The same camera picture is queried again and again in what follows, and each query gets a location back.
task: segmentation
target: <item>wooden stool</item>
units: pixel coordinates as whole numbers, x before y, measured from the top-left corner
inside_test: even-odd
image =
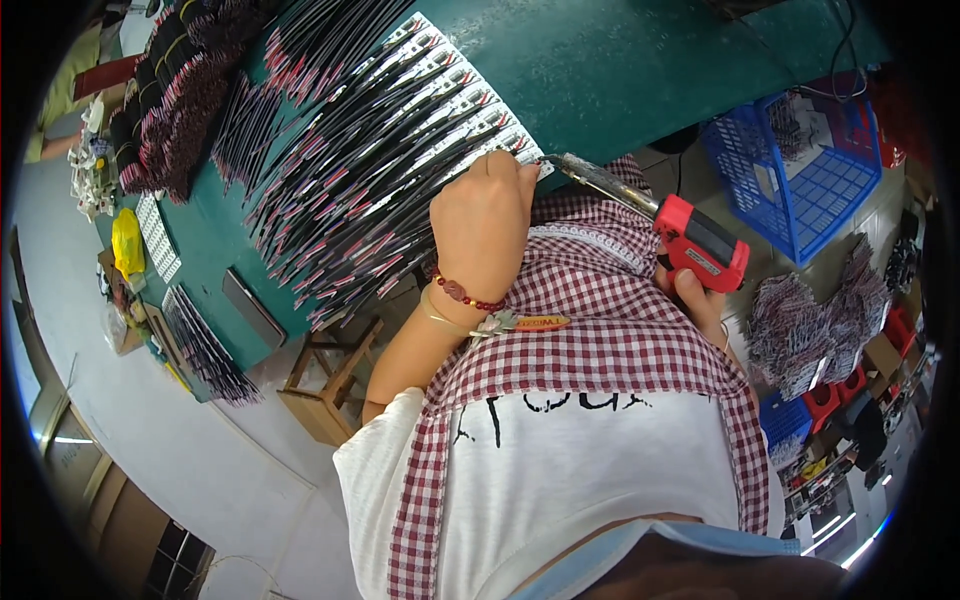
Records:
[[[344,402],[363,402],[363,398],[349,395],[350,388],[356,382],[353,370],[363,357],[370,361],[371,366],[376,362],[370,346],[382,327],[383,321],[374,317],[355,344],[320,342],[317,339],[320,333],[314,333],[303,345],[286,385],[282,390],[276,391],[294,417],[317,442],[339,446],[356,433],[356,428],[347,423],[340,414],[340,407]],[[322,349],[338,349],[344,352],[344,359],[336,371],[330,368],[323,354],[319,352]],[[327,376],[326,385],[319,392],[297,387],[311,357],[317,358]]]

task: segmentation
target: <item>red soldering iron handle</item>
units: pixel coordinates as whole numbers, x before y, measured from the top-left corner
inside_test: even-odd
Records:
[[[690,269],[704,287],[722,294],[743,284],[750,247],[680,196],[670,194],[660,205],[654,231],[667,249],[659,259],[671,281]]]

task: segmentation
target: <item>red plastic stool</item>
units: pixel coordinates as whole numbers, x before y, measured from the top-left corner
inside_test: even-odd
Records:
[[[840,408],[840,394],[833,385],[818,385],[800,397],[804,399],[806,410],[810,411],[813,418],[810,433],[820,431],[833,411]]]
[[[867,374],[863,371],[863,367],[857,365],[856,369],[850,373],[850,376],[847,377],[845,381],[842,383],[831,383],[830,385],[834,386],[837,394],[840,395],[840,404],[847,406],[850,404],[850,401],[853,400],[853,397],[866,387]]]
[[[900,358],[906,356],[910,345],[917,338],[917,330],[913,327],[910,315],[906,314],[902,306],[891,308],[887,313],[887,323],[883,326],[883,333],[900,353]]]

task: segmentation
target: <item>red and white checkered fabric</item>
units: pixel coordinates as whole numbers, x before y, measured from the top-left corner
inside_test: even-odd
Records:
[[[632,156],[607,169],[649,189]],[[491,396],[576,391],[715,398],[730,439],[740,528],[766,533],[766,450],[747,380],[654,283],[660,240],[651,224],[575,184],[538,199],[533,223],[507,306],[521,315],[564,315],[571,323],[490,338],[451,356],[433,378],[396,515],[392,598],[434,597],[450,418],[465,403]],[[602,432],[597,439],[602,442]]]

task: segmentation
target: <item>blue face mask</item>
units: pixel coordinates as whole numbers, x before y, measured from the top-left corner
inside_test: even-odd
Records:
[[[776,540],[704,523],[636,520],[588,541],[508,600],[569,600],[623,560],[649,533],[701,550],[744,557],[799,555],[799,540]]]

